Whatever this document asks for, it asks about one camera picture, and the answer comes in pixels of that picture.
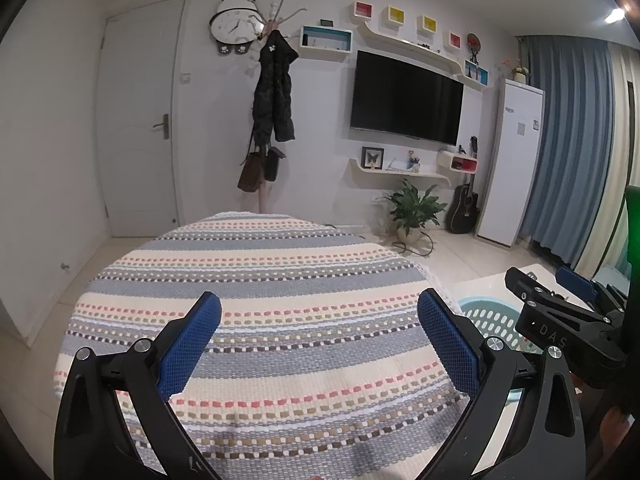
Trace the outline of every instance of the green leaves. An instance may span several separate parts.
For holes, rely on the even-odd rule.
[[[401,189],[385,197],[394,205],[390,212],[393,220],[398,222],[399,228],[405,229],[407,235],[409,229],[424,227],[429,221],[440,225],[436,214],[443,211],[447,204],[439,203],[437,196],[429,196],[435,187],[436,184],[429,187],[424,195],[420,196],[417,187],[404,179]]]

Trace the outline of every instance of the striped blanket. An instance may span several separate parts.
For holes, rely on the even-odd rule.
[[[428,343],[417,297],[425,268],[332,227],[225,213],[187,225],[104,269],[83,294],[56,367],[75,352],[124,351],[183,316],[205,290],[223,320],[170,404],[228,480],[413,480],[462,414]],[[129,397],[147,465],[160,469]]]

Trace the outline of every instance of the ceiling light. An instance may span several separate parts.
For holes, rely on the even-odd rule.
[[[604,21],[605,23],[613,23],[619,22],[625,17],[625,11],[623,9],[613,9],[611,14],[607,16]]]

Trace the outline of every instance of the power cord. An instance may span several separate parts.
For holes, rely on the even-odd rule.
[[[433,253],[433,239],[429,236],[429,234],[425,233],[424,231],[420,231],[420,232],[421,234],[425,235],[431,242],[431,249],[429,249],[428,253],[419,253],[418,251],[414,251],[413,249],[410,249],[409,247],[407,247],[404,242],[393,242],[392,243],[393,247],[402,249],[402,251],[399,254],[411,253],[411,254],[415,254],[416,256],[421,256],[423,258],[426,256],[429,256],[431,253]]]

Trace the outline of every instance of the curtain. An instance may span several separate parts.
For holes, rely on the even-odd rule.
[[[631,264],[626,260],[626,246],[629,243],[629,238],[626,238],[625,247],[620,253],[616,262],[616,269],[625,275],[627,279],[631,279]]]
[[[591,278],[602,266],[626,273],[625,187],[640,186],[640,53],[609,43],[614,82],[613,146],[605,192],[576,272]]]
[[[530,84],[545,91],[540,154],[522,233],[575,267],[600,206],[614,93],[607,43],[524,38]]]

